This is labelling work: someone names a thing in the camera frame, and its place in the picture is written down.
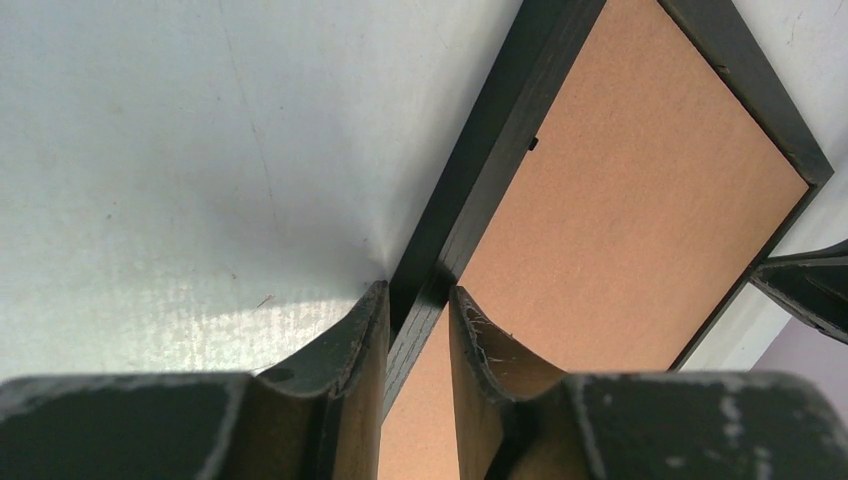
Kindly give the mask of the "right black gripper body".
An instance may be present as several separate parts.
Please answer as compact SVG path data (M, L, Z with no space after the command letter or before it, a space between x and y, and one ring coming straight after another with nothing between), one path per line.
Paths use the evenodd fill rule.
M769 258L750 281L794 318L842 344L847 342L847 242Z

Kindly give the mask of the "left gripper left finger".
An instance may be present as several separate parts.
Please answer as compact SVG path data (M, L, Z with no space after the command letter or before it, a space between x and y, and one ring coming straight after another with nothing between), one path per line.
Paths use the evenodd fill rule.
M1 387L5 479L373 479L389 288L259 374L17 378Z

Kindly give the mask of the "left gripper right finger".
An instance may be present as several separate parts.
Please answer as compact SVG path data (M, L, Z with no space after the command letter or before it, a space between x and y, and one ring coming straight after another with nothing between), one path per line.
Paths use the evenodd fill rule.
M843 479L847 430L780 372L568 373L461 287L449 341L464 479Z

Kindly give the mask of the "brown frame backing board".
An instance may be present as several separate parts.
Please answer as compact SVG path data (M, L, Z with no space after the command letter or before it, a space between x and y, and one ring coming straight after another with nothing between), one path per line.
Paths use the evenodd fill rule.
M807 184L662 9L602 10L468 265L502 328L570 372L667 370ZM456 479L446 304L379 477Z

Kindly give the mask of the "black picture frame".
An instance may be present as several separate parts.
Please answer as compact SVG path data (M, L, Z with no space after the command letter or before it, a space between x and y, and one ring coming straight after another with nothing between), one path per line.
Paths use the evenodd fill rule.
M390 281L390 410L548 114L601 10L599 1L525 1ZM730 1L662 9L775 144L807 191L673 361L680 368L806 211L834 170Z

